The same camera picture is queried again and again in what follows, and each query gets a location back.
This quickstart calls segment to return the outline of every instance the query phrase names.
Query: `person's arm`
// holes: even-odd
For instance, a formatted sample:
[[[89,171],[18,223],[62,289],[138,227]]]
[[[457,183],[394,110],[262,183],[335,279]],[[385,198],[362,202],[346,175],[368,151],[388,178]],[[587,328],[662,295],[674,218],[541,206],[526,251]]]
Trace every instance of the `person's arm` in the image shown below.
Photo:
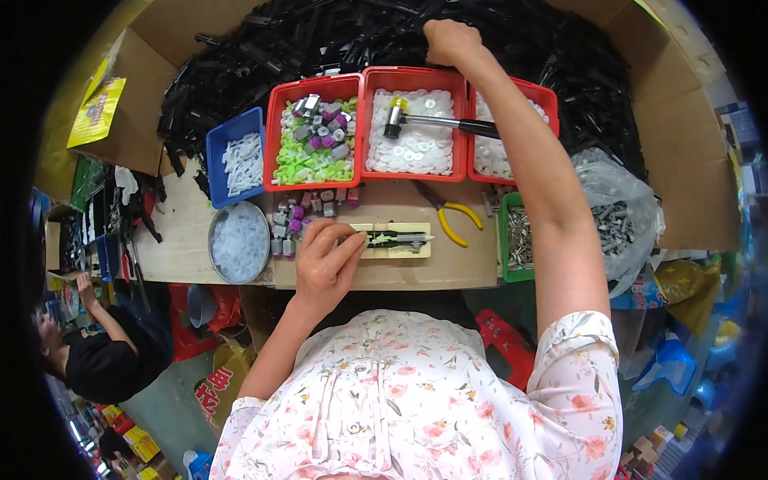
[[[340,237],[347,239],[335,247]],[[349,292],[365,238],[328,219],[306,228],[296,258],[296,295],[250,367],[238,397],[267,400],[286,381],[304,340]]]
[[[431,20],[424,33],[428,61],[456,66],[493,113],[531,221],[538,336],[579,310],[610,317],[598,231],[565,149],[482,45],[476,28]]]
[[[81,273],[78,275],[78,292],[80,293],[80,301],[83,303],[85,311],[91,315],[97,322],[104,327],[104,331],[113,342],[126,342],[130,346],[131,350],[138,356],[139,351],[131,342],[131,338],[123,330],[117,320],[109,314],[107,310],[96,300],[96,292],[91,284],[91,278],[87,273]]]

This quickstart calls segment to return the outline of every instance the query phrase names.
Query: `green plastic tray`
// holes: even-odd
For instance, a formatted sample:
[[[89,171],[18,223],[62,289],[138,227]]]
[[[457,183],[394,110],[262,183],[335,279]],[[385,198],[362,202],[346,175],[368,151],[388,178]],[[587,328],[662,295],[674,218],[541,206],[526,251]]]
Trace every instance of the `green plastic tray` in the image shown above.
[[[498,211],[498,234],[502,243],[502,277],[506,283],[522,282],[524,280],[533,280],[534,270],[507,270],[507,259],[509,258],[509,232],[507,231],[507,210],[509,207],[522,207],[523,199],[520,193],[512,192],[502,198],[502,208]]]

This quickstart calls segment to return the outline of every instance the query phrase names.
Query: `pliers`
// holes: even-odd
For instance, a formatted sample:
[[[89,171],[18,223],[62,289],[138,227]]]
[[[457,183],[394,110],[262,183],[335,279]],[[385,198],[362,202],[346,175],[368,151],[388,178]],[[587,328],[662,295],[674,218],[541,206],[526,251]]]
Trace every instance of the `pliers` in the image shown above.
[[[459,210],[461,212],[464,212],[469,216],[469,218],[472,219],[473,222],[475,222],[475,225],[482,230],[482,222],[478,218],[477,215],[475,215],[475,212],[468,209],[466,206],[461,204],[454,204],[453,202],[446,202],[442,198],[438,197],[435,191],[427,187],[426,184],[418,181],[418,180],[411,180],[413,182],[413,185],[416,187],[416,190],[419,191],[419,193],[429,200],[429,203],[432,204],[432,206],[437,210],[437,217],[440,219],[440,225],[442,225],[442,229],[445,230],[445,233],[448,235],[448,237],[453,240],[454,242],[458,243],[462,247],[468,246],[468,244],[462,240],[461,237],[453,233],[453,230],[451,230],[451,227],[448,226],[448,222],[445,221],[445,213],[442,211],[444,207],[446,208],[452,208],[453,210]]]

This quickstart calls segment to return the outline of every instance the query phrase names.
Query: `woman's left hand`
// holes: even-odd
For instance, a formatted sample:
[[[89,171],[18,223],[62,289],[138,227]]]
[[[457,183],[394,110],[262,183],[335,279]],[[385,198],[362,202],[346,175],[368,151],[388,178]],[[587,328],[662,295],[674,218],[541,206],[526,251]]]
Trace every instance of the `woman's left hand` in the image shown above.
[[[94,291],[93,283],[91,283],[91,276],[83,272],[78,275],[78,292],[80,293],[80,301],[83,304],[83,308],[90,311],[98,305],[96,300],[96,292]]]
[[[336,247],[340,237],[347,239]],[[296,259],[296,295],[290,305],[313,326],[349,292],[365,241],[365,233],[346,223],[323,219],[307,226]]]

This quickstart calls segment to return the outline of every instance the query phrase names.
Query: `black t-shirt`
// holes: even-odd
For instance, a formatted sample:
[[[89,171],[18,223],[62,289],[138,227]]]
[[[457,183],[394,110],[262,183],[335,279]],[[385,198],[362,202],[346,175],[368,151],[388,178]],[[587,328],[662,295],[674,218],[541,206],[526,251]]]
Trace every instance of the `black t-shirt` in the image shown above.
[[[99,437],[98,448],[101,450],[101,457],[107,460],[117,460],[118,456],[114,454],[115,452],[120,452],[125,458],[133,458],[134,456],[128,442],[112,427],[104,430],[104,433]]]
[[[107,310],[134,343],[115,342],[101,325],[89,325],[68,334],[67,385],[73,392],[102,405],[128,400],[152,383],[168,367],[160,346],[119,306]]]

